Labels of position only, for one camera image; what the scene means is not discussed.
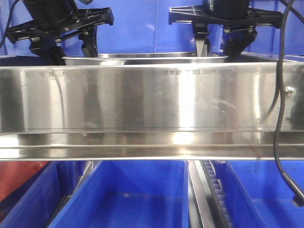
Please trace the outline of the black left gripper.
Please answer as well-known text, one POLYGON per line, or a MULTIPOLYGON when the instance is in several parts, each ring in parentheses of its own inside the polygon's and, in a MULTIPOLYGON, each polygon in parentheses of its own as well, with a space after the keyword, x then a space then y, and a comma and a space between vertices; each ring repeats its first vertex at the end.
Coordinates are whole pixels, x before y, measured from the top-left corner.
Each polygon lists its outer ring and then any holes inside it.
POLYGON ((78 36, 85 57, 98 57, 97 27, 114 24, 111 8, 79 9, 74 0, 24 0, 32 20, 7 29, 11 43, 30 40, 30 51, 51 65, 65 65, 65 53, 57 46, 78 36))

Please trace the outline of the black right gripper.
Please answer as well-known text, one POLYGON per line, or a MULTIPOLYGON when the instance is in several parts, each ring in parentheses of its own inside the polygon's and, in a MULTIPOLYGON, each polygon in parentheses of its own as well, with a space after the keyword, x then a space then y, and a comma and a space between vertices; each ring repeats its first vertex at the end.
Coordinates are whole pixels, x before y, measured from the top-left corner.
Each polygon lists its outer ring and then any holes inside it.
POLYGON ((255 41, 256 27, 279 29, 282 21, 281 12, 252 8, 249 0, 203 0, 200 5, 169 9, 169 24, 192 24, 198 57, 209 54, 209 24, 223 27, 223 54, 237 59, 255 41))

